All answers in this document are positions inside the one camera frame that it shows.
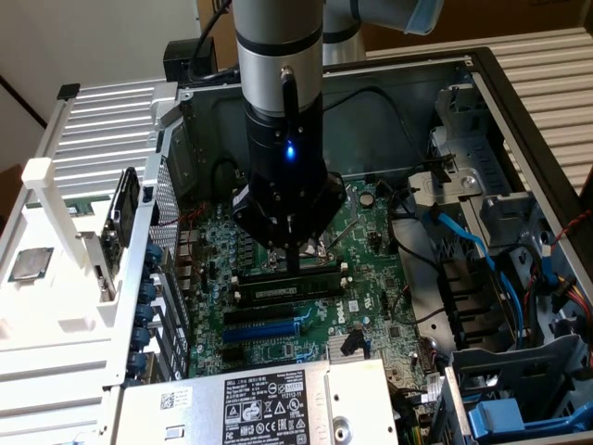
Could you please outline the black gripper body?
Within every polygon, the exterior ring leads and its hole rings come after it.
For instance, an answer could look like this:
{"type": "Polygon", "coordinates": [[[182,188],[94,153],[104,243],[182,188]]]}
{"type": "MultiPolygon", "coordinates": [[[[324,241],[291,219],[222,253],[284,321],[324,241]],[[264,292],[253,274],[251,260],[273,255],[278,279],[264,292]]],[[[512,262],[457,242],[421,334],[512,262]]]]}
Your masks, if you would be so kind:
{"type": "Polygon", "coordinates": [[[341,175],[323,158],[322,101],[293,119],[245,103],[249,171],[232,217],[263,247],[295,249],[321,235],[346,199],[341,175]]]}

